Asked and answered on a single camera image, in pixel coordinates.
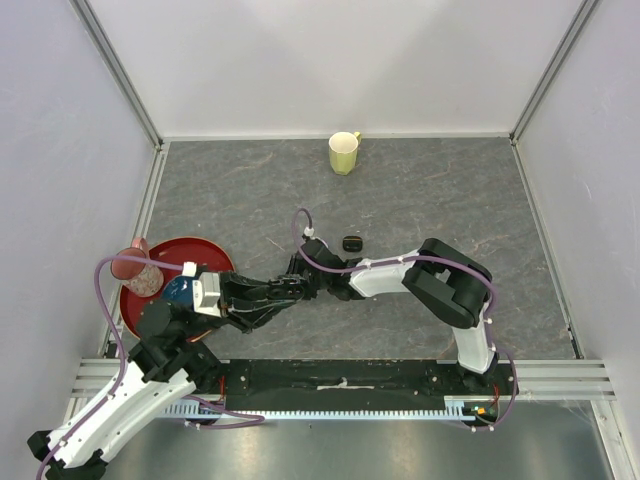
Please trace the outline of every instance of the white wall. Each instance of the white wall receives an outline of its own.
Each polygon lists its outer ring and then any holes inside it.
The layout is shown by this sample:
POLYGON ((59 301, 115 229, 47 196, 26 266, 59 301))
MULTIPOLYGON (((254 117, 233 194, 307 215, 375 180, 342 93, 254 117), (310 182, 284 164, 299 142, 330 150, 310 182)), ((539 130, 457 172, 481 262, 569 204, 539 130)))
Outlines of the white wall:
POLYGON ((579 0, 92 0, 165 136, 508 132, 579 0))
POLYGON ((640 446, 640 3, 601 2, 522 140, 586 352, 640 446))
POLYGON ((97 353, 93 266, 131 234, 152 148, 68 2, 2 7, 0 477, 22 480, 97 353))

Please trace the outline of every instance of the metal frame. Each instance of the metal frame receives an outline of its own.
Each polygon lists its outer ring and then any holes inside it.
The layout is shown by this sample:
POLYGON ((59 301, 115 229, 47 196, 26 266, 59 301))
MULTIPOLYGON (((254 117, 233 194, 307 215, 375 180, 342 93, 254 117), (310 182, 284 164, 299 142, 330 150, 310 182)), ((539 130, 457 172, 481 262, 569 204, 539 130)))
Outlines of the metal frame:
MULTIPOLYGON (((609 375, 601 360, 516 360, 518 370, 518 401, 610 402, 615 394, 609 375)), ((114 358, 83 359, 71 397, 93 398, 118 372, 120 361, 114 358)), ((208 396, 217 399, 216 395, 208 396)), ((449 401, 491 401, 491 396, 449 396, 449 401)))
POLYGON ((522 158, 520 157, 520 152, 518 151, 518 145, 516 142, 512 141, 511 146, 513 149, 513 155, 516 159, 516 164, 518 165, 518 171, 520 172, 520 179, 522 180, 522 185, 524 186, 524 191, 527 195, 527 200, 529 201, 529 208, 531 208, 533 222, 536 225, 538 237, 540 238, 540 243, 542 244, 542 251, 544 252, 547 266, 549 267, 549 273, 551 275, 551 281, 553 282, 553 288, 556 291, 556 296, 558 297, 558 303, 560 304, 562 316, 564 317, 564 321, 567 324, 567 329, 569 330, 569 335, 571 336, 571 344, 575 351, 576 357, 584 358, 582 349, 580 347, 580 336, 576 331, 567 299, 564 296, 564 285, 561 281, 560 274, 558 273, 558 265, 553 253, 553 249, 551 248, 546 225, 544 223, 544 220, 542 219, 540 211, 538 210, 535 195, 531 189, 531 185, 529 184, 529 179, 527 178, 526 168, 524 166, 524 163, 522 162, 522 158))
POLYGON ((560 40, 553 57, 551 57, 551 61, 543 72, 536 88, 533 90, 529 101, 520 114, 520 118, 518 118, 515 126, 513 127, 513 131, 511 132, 512 140, 517 142, 522 137, 527 125, 529 125, 529 121, 535 114, 536 110, 538 110, 538 107, 549 91, 553 80, 556 78, 558 72, 564 65, 564 62, 573 50, 580 33, 582 33, 582 30, 599 3, 600 0, 583 0, 580 7, 578 7, 578 11, 573 16, 573 19, 569 24, 569 28, 560 40))
POLYGON ((113 45, 111 45, 109 37, 100 24, 91 4, 88 0, 69 0, 69 2, 78 14, 80 21, 84 24, 87 33, 89 33, 91 40, 93 40, 98 52, 100 52, 102 60, 104 60, 104 63, 111 72, 111 75, 113 75, 113 79, 118 84, 122 94, 131 106, 131 109, 140 122, 145 134, 151 143, 159 148, 163 143, 162 137, 160 136, 158 129, 155 127, 153 120, 151 120, 151 116, 142 103, 140 96, 136 92, 129 75, 127 75, 126 70, 120 62, 120 59, 118 58, 113 45))

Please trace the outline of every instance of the wire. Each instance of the wire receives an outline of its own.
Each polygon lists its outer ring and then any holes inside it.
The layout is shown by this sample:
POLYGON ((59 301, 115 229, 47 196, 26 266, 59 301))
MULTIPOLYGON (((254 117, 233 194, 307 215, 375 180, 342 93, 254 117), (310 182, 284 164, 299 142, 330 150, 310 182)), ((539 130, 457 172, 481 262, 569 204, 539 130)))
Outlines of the wire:
POLYGON ((200 398, 197 397, 195 395, 187 395, 184 397, 187 400, 195 400, 196 402, 200 403, 200 405, 204 405, 205 407, 207 407, 210 410, 216 411, 218 413, 221 413, 222 415, 228 415, 230 417, 236 417, 236 418, 243 418, 245 420, 249 420, 248 422, 241 422, 241 423, 231 423, 231 424, 226 424, 226 425, 203 425, 202 423, 198 423, 198 422, 190 422, 188 420, 185 420, 185 425, 187 427, 193 427, 193 428, 198 428, 198 429, 204 429, 204 430, 231 430, 234 428, 244 428, 244 427, 252 427, 254 425, 259 425, 262 422, 264 422, 265 418, 262 415, 251 415, 248 413, 239 413, 239 412, 232 412, 230 410, 227 410, 226 408, 220 406, 220 405, 216 405, 215 403, 211 403, 206 401, 204 398, 200 398))
POLYGON ((386 267, 389 265, 398 265, 404 262, 425 261, 425 262, 431 262, 431 263, 438 263, 440 265, 445 265, 447 267, 460 270, 468 275, 471 275, 472 277, 476 278, 480 282, 482 282, 482 284, 490 292, 489 305, 487 306, 487 310, 485 314, 488 315, 495 308, 495 305, 498 299, 498 291, 496 290, 495 286, 489 281, 489 279, 487 279, 484 275, 482 275, 477 270, 474 270, 461 263, 454 262, 453 260, 448 260, 446 258, 435 257, 431 255, 413 255, 413 256, 401 257, 397 259, 394 258, 391 260, 379 260, 377 262, 371 262, 369 265, 357 265, 355 267, 349 267, 349 268, 330 268, 330 267, 325 267, 324 265, 320 265, 319 263, 316 263, 314 260, 312 260, 304 252, 304 250, 302 249, 303 243, 301 242, 300 239, 298 239, 297 223, 298 223, 298 216, 300 215, 300 213, 304 213, 307 216, 309 228, 312 228, 312 225, 313 225, 313 220, 311 218, 311 213, 309 212, 309 210, 304 207, 299 207, 296 210, 296 212, 293 214, 293 220, 291 221, 291 235, 293 236, 293 243, 295 244, 296 249, 298 250, 298 253, 302 256, 302 258, 304 258, 309 265, 311 265, 314 268, 317 268, 320 271, 327 272, 327 273, 344 274, 344 273, 359 272, 359 271, 368 270, 371 268, 386 267))

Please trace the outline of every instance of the black object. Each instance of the black object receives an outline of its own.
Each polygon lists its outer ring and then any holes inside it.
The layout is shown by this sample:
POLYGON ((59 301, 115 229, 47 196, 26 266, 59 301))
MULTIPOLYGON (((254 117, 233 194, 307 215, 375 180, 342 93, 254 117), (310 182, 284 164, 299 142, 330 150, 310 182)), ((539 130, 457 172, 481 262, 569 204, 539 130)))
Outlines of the black object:
MULTIPOLYGON (((29 450, 41 462, 49 454, 49 433, 50 430, 42 430, 27 440, 29 450)), ((104 475, 108 465, 100 458, 102 453, 102 450, 96 450, 84 465, 74 468, 64 468, 64 461, 51 459, 45 476, 48 480, 98 480, 104 475)))
MULTIPOLYGON (((460 263, 491 281, 491 274, 486 268, 436 238, 425 240, 418 252, 460 263)), ((480 280, 439 263, 415 262, 405 274, 402 284, 436 317, 455 328, 476 327, 482 307, 489 299, 487 287, 480 280), (446 280, 436 277, 445 270, 449 273, 446 280)))
POLYGON ((441 410, 447 395, 492 397, 494 384, 503 395, 514 388, 504 363, 473 390, 455 362, 438 360, 230 360, 222 368, 230 410, 441 410), (345 381, 369 388, 326 388, 345 381))
POLYGON ((357 253, 362 251, 362 238, 357 235, 347 235, 342 239, 342 249, 345 252, 357 253))

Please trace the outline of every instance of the purple cable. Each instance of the purple cable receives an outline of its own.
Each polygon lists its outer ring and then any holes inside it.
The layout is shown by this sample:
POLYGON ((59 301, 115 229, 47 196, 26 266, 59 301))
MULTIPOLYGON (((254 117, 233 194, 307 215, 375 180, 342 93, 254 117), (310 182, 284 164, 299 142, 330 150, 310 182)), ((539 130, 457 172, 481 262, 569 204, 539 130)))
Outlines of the purple cable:
MULTIPOLYGON (((300 239, 298 239, 298 233, 297 233, 297 221, 298 221, 298 215, 300 215, 300 213, 304 213, 307 216, 307 219, 309 220, 309 228, 312 228, 313 225, 313 221, 311 219, 311 213, 309 212, 309 210, 307 210, 304 207, 300 207, 296 210, 296 213, 294 213, 293 215, 293 220, 291 221, 291 235, 293 236, 293 242, 296 245, 296 249, 298 250, 298 253, 300 253, 300 255, 302 256, 302 258, 304 258, 306 260, 306 262, 311 265, 314 268, 317 268, 318 270, 321 270, 323 272, 327 272, 327 273, 353 273, 353 272, 359 272, 362 270, 368 270, 369 268, 376 268, 376 267, 385 267, 388 265, 397 265, 402 263, 400 260, 398 259, 391 259, 391 260, 382 260, 382 261, 378 261, 378 262, 372 262, 371 265, 367 266, 367 265, 359 265, 356 267, 350 267, 350 268, 330 268, 330 267, 325 267, 323 265, 320 265, 319 263, 314 262, 306 253, 304 253, 304 251, 302 250, 302 242, 300 239)), ((425 262, 432 262, 432 263, 439 263, 441 265, 446 265, 447 267, 451 267, 451 268, 455 268, 456 270, 460 270, 464 273, 467 273, 469 275, 471 275, 472 277, 478 279, 479 281, 482 282, 482 284, 487 287, 487 290, 489 290, 489 292, 491 293, 490 298, 489 298, 489 306, 487 307, 487 310, 485 312, 486 315, 488 315, 493 308, 495 307, 496 304, 496 300, 498 298, 498 292, 496 290, 496 287, 493 286, 493 284, 484 276, 482 275, 480 272, 473 270, 472 268, 467 267, 466 265, 463 265, 461 263, 458 262, 454 262, 452 260, 448 260, 446 258, 440 258, 440 257, 433 257, 430 255, 413 255, 411 257, 404 257, 403 258, 403 262, 415 262, 418 260, 422 260, 425 262)))
MULTIPOLYGON (((122 382, 122 379, 124 378, 125 373, 127 372, 127 360, 126 360, 126 352, 124 349, 124 345, 122 344, 122 339, 120 338, 120 335, 118 335, 116 324, 111 318, 111 314, 109 313, 109 308, 107 307, 107 303, 105 302, 104 297, 102 296, 102 291, 100 290, 100 271, 102 270, 102 267, 104 265, 106 265, 107 263, 113 260, 131 260, 133 262, 145 263, 147 265, 155 265, 156 267, 166 268, 169 270, 178 270, 179 272, 182 271, 181 265, 173 265, 170 263, 158 262, 156 260, 134 257, 130 255, 113 255, 110 257, 106 257, 100 260, 100 262, 98 262, 98 265, 96 265, 96 269, 93 272, 93 286, 96 291, 96 296, 98 297, 98 304, 100 305, 100 310, 102 310, 102 314, 107 319, 107 323, 109 324, 109 330, 111 330, 111 333, 113 334, 116 340, 117 351, 120 356, 120 370, 118 371, 118 376, 116 377, 116 381, 113 383, 113 386, 107 392, 107 395, 113 395, 115 393, 115 391, 120 386, 120 383, 122 382)), ((36 473, 36 480, 42 479, 42 475, 44 474, 44 469, 47 467, 47 465, 49 464, 51 459, 54 457, 54 455, 58 453, 58 451, 60 450, 60 443, 67 442, 69 438, 71 438, 71 436, 74 433, 76 433, 80 429, 80 427, 82 427, 82 425, 84 425, 93 415, 96 414, 98 410, 100 410, 104 406, 105 403, 107 403, 107 400, 108 400, 108 396, 101 398, 100 401, 96 403, 96 405, 91 410, 89 410, 84 417, 78 420, 78 422, 73 427, 71 427, 67 433, 65 433, 62 436, 60 441, 56 443, 56 445, 51 449, 51 451, 47 454, 44 460, 42 460, 42 463, 40 463, 40 467, 38 468, 38 472, 36 473)))
MULTIPOLYGON (((300 215, 300 213, 304 213, 307 216, 308 227, 309 228, 313 227, 313 219, 311 218, 311 212, 309 212, 309 210, 304 208, 304 207, 298 208, 296 210, 296 212, 293 214, 293 220, 291 221, 291 235, 293 236, 293 242, 296 245, 296 249, 298 250, 298 253, 302 256, 302 258, 304 258, 309 265, 311 265, 314 268, 317 268, 318 270, 321 270, 321 271, 327 272, 327 273, 340 273, 340 274, 342 274, 342 273, 359 272, 361 270, 366 270, 366 269, 369 269, 369 268, 384 267, 384 266, 387 266, 387 265, 396 265, 396 264, 401 263, 400 260, 392 259, 392 260, 384 260, 384 261, 379 261, 379 262, 372 262, 371 265, 369 265, 369 266, 360 265, 360 266, 357 266, 357 267, 341 268, 341 269, 329 268, 329 267, 325 267, 323 265, 320 265, 319 263, 314 262, 302 250, 302 242, 298 239, 298 232, 297 232, 298 215, 300 215)), ((484 275, 482 275, 480 272, 478 272, 476 270, 473 270, 473 269, 467 267, 466 265, 462 265, 461 263, 457 263, 457 262, 454 262, 452 260, 447 260, 446 258, 433 257, 433 256, 429 256, 429 255, 413 255, 411 257, 404 257, 402 261, 403 262, 414 262, 414 261, 418 261, 418 260, 422 260, 422 261, 425 261, 425 262, 439 263, 441 265, 446 265, 448 267, 455 268, 457 270, 465 272, 465 273, 471 275, 472 277, 478 279, 479 281, 482 282, 482 284, 485 287, 487 287, 487 290, 489 290, 489 292, 491 293, 491 295, 489 297, 489 305, 487 306, 487 310, 485 311, 484 314, 488 316, 489 313, 495 307, 496 299, 498 298, 498 292, 497 292, 495 286, 484 275)), ((485 325, 485 334, 487 336, 487 342, 489 343, 489 345, 492 345, 492 346, 495 345, 494 342, 493 342, 493 335, 491 334, 489 324, 485 325)), ((518 388, 518 374, 516 373, 516 365, 515 365, 515 362, 513 360, 513 355, 511 354, 511 352, 509 352, 508 350, 505 350, 505 349, 499 349, 499 350, 497 349, 496 352, 504 354, 509 359, 509 363, 511 364, 511 371, 513 372, 513 385, 514 385, 514 392, 515 392, 517 390, 517 388, 518 388)), ((516 399, 516 395, 514 393, 513 395, 511 395, 511 399, 509 400, 509 405, 507 406, 507 409, 505 410, 504 414, 498 420, 496 420, 496 422, 493 425, 486 426, 486 427, 476 427, 476 431, 490 431, 491 427, 497 427, 498 425, 500 425, 504 421, 504 419, 507 418, 511 414, 511 411, 513 410, 513 405, 515 403, 515 399, 516 399)))
POLYGON ((208 409, 221 413, 223 415, 229 415, 230 417, 244 418, 245 420, 249 420, 248 422, 232 423, 229 425, 202 425, 197 422, 187 421, 186 425, 189 427, 200 428, 201 430, 231 430, 234 428, 252 427, 253 425, 259 425, 264 422, 264 417, 262 415, 250 415, 247 413, 232 412, 225 409, 224 407, 221 407, 220 405, 207 402, 204 398, 196 397, 195 395, 187 395, 184 398, 187 400, 195 400, 208 409))

